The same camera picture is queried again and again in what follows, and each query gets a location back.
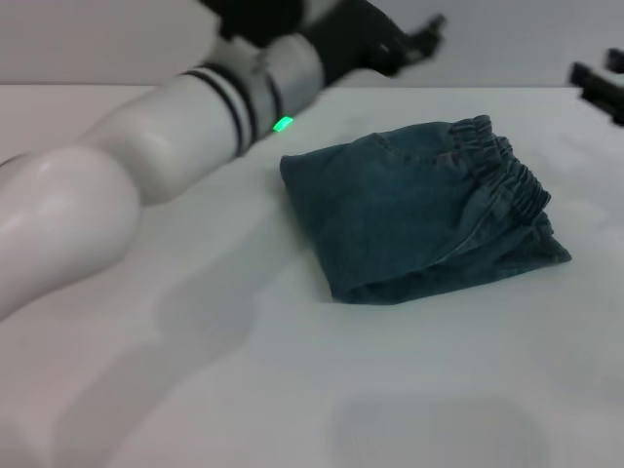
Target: green led light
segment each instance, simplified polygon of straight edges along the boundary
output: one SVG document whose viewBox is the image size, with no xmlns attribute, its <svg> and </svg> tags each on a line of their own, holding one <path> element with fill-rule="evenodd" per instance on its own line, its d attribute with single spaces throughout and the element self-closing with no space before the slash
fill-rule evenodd
<svg viewBox="0 0 624 468">
<path fill-rule="evenodd" d="M 275 127 L 273 127 L 273 132 L 281 132 L 285 130 L 286 127 L 288 127 L 293 122 L 293 120 L 293 117 L 283 117 L 282 120 L 280 120 L 277 124 L 275 124 Z"/>
</svg>

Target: blue denim garment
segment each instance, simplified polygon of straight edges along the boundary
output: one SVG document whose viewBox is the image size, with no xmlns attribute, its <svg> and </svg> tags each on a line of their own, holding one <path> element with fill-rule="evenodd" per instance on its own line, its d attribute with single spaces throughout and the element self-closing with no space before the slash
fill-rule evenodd
<svg viewBox="0 0 624 468">
<path fill-rule="evenodd" d="M 550 200 L 487 116 L 285 156 L 294 211 L 335 299 L 394 304 L 570 261 Z"/>
</svg>

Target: white tabletop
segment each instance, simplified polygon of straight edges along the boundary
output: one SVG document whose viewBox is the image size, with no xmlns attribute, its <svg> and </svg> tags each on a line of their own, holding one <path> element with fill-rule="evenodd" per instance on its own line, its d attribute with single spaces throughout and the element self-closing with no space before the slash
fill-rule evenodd
<svg viewBox="0 0 624 468">
<path fill-rule="evenodd" d="M 62 144 L 145 90 L 1 87 L 0 157 Z M 624 131 L 575 95 L 336 90 L 147 210 L 123 262 L 0 323 L 0 467 L 622 466 Z M 552 193 L 573 262 L 333 303 L 280 157 L 479 114 Z"/>
</svg>

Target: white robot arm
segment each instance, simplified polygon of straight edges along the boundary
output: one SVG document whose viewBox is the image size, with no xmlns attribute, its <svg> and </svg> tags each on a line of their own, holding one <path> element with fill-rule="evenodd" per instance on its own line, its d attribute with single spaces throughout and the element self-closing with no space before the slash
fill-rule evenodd
<svg viewBox="0 0 624 468">
<path fill-rule="evenodd" d="M 444 24 L 436 17 L 408 35 L 366 0 L 202 3 L 221 15 L 206 62 L 74 144 L 0 166 L 0 320 L 117 261 L 141 206 L 166 203 L 243 155 L 347 73 L 393 76 L 429 59 Z"/>
</svg>

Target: white wall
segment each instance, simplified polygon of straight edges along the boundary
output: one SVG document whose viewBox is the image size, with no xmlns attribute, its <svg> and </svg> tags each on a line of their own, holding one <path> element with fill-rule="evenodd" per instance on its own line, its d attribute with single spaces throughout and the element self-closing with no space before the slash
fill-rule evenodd
<svg viewBox="0 0 624 468">
<path fill-rule="evenodd" d="M 624 46 L 624 0 L 372 3 L 405 28 L 435 12 L 450 21 L 439 60 L 395 86 L 557 86 L 572 61 Z M 158 83 L 201 59 L 214 30 L 193 0 L 2 0 L 0 83 Z"/>
</svg>

